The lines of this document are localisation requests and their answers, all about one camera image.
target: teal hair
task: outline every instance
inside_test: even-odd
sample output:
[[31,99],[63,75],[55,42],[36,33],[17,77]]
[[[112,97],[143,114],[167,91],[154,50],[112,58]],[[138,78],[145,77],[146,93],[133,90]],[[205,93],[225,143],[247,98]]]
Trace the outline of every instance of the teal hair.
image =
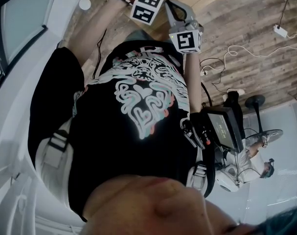
[[251,234],[297,235],[297,208],[280,213],[257,226]]

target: display screen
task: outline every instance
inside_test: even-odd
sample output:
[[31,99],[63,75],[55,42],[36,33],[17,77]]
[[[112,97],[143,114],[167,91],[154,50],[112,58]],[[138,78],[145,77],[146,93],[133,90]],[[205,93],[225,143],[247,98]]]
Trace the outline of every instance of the display screen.
[[234,149],[235,147],[232,142],[232,137],[230,135],[230,131],[228,130],[228,126],[223,115],[208,113],[208,116],[213,125],[213,128],[216,131],[220,144]]

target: black electronic device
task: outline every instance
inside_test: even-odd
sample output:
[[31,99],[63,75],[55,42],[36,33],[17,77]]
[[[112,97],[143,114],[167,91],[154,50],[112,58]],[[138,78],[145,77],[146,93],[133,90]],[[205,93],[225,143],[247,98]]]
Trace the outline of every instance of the black electronic device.
[[233,110],[227,107],[204,107],[201,111],[204,126],[218,145],[240,153],[244,147]]

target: white shirt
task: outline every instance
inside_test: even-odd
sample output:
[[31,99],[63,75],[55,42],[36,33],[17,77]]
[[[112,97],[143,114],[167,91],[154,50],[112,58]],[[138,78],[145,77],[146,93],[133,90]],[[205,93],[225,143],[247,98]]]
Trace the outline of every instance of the white shirt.
[[236,155],[234,156],[229,152],[227,153],[227,163],[226,163],[226,164],[232,164],[235,166],[238,165],[238,173],[240,174],[238,177],[238,180],[241,183],[249,182],[257,178],[260,178],[260,175],[263,173],[265,168],[264,161],[262,160],[260,153],[258,152],[254,157],[250,158],[249,157],[250,152],[246,151],[246,145],[244,140],[243,140],[243,145],[244,145],[244,149],[242,152],[237,154],[237,157]]

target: white marker cube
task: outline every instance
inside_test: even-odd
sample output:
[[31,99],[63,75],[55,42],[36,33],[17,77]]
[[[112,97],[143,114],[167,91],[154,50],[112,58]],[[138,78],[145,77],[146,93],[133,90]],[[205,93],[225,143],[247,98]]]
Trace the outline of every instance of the white marker cube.
[[202,32],[186,30],[169,34],[170,39],[178,52],[187,54],[201,52]]
[[151,25],[163,2],[164,0],[135,0],[130,18]]

